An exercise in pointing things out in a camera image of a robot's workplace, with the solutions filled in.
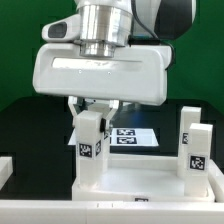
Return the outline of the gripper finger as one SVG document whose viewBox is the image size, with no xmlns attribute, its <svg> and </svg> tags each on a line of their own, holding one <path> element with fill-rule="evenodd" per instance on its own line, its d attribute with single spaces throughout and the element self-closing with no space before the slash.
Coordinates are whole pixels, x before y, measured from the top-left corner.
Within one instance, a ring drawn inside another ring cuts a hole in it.
<svg viewBox="0 0 224 224">
<path fill-rule="evenodd" d="M 68 97 L 68 107 L 73 117 L 72 124 L 75 124 L 75 119 L 81 111 L 80 107 L 82 106 L 82 104 L 83 104 L 82 98 L 75 96 Z"/>
<path fill-rule="evenodd" d="M 119 108 L 118 100 L 109 100 L 101 103 L 102 119 L 100 122 L 100 132 L 104 133 L 110 129 L 110 120 L 116 114 Z"/>
</svg>

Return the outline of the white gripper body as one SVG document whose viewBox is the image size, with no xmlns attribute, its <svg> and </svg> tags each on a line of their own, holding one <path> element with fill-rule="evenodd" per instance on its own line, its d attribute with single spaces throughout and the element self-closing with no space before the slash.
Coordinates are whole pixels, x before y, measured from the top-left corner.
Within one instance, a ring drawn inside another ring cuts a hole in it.
<svg viewBox="0 0 224 224">
<path fill-rule="evenodd" d="M 161 105 L 167 97 L 169 46 L 132 45 L 112 58 L 82 57 L 69 43 L 43 45 L 36 57 L 33 86 L 47 95 Z"/>
</svg>

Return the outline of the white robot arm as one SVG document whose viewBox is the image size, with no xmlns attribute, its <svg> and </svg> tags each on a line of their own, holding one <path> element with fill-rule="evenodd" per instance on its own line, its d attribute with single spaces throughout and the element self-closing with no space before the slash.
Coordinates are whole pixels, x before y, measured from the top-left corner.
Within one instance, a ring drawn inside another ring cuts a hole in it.
<svg viewBox="0 0 224 224">
<path fill-rule="evenodd" d="M 45 25 L 33 87 L 47 95 L 159 106 L 168 43 L 193 25 L 196 0 L 74 0 L 74 15 Z"/>
</svg>

